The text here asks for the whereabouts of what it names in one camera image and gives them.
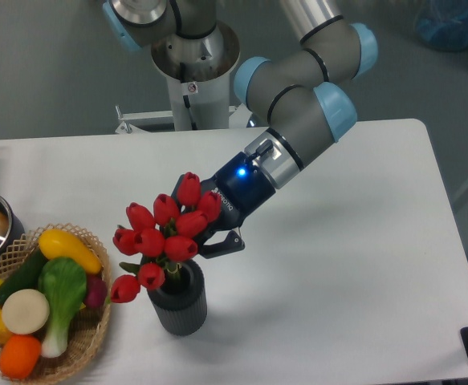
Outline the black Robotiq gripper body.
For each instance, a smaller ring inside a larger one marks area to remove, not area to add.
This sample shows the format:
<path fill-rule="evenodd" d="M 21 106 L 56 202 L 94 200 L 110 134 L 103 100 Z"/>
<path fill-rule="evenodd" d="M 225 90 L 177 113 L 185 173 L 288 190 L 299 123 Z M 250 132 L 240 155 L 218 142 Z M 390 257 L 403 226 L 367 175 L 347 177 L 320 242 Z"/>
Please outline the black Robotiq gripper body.
<path fill-rule="evenodd" d="M 244 220 L 275 194 L 272 183 L 253 165 L 244 152 L 201 182 L 203 192 L 219 195 L 221 213 L 212 224 L 213 231 L 240 227 Z"/>

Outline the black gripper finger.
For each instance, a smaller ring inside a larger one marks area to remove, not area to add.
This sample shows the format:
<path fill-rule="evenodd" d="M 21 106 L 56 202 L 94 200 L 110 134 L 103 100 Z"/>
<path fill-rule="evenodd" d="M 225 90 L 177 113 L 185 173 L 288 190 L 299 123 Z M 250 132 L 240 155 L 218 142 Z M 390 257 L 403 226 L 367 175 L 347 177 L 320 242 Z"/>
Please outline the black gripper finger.
<path fill-rule="evenodd" d="M 181 187 L 181 183 L 182 183 L 182 179 L 179 179 L 179 180 L 177 181 L 177 183 L 176 183 L 176 185 L 175 185 L 175 187 L 174 187 L 172 193 L 171 193 L 171 197 L 172 197 L 175 201 L 178 200 L 177 195 L 178 195 L 178 191 L 179 191 L 179 189 L 180 189 L 180 187 Z"/>
<path fill-rule="evenodd" d="M 203 245 L 199 254 L 205 259 L 237 253 L 245 249 L 245 242 L 238 229 L 228 232 L 225 239 L 212 245 Z"/>

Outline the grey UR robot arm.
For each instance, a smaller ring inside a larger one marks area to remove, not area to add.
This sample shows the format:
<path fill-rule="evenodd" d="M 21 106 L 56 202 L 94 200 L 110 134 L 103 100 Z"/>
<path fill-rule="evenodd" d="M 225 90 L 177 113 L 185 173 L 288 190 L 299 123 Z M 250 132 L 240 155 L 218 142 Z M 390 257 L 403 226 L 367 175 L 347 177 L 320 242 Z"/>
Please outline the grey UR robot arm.
<path fill-rule="evenodd" d="M 356 122 L 339 83 L 365 73 L 378 46 L 365 25 L 344 20 L 333 1 L 283 1 L 300 42 L 279 62 L 239 61 L 237 35 L 216 15 L 213 1 L 106 1 L 112 31 L 130 51 L 150 47 L 166 78 L 178 131 L 227 128 L 230 96 L 267 126 L 211 178 L 220 217 L 198 238 L 203 257 L 243 249 L 244 220 Z"/>

